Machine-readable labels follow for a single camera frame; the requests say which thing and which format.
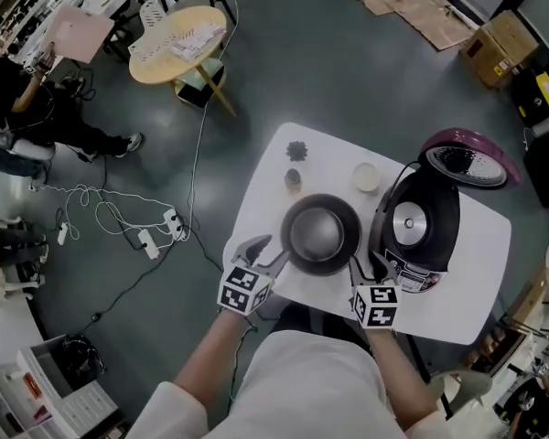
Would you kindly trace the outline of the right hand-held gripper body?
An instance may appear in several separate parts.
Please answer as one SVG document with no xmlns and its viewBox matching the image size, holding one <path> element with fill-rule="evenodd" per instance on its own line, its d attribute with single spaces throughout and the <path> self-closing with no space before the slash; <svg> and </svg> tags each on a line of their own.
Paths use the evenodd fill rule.
<svg viewBox="0 0 549 439">
<path fill-rule="evenodd" d="M 396 275 L 388 274 L 380 283 L 356 274 L 352 274 L 350 279 L 350 305 L 360 326 L 364 329 L 391 329 L 402 298 Z"/>
</svg>

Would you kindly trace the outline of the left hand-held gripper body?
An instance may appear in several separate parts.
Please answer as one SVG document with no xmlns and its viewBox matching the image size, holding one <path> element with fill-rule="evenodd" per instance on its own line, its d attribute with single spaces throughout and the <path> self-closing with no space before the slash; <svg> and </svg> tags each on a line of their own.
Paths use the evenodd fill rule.
<svg viewBox="0 0 549 439">
<path fill-rule="evenodd" d="M 269 266 L 250 266 L 241 259 L 228 263 L 222 274 L 217 304 L 239 315 L 250 315 L 269 297 L 275 277 Z"/>
</svg>

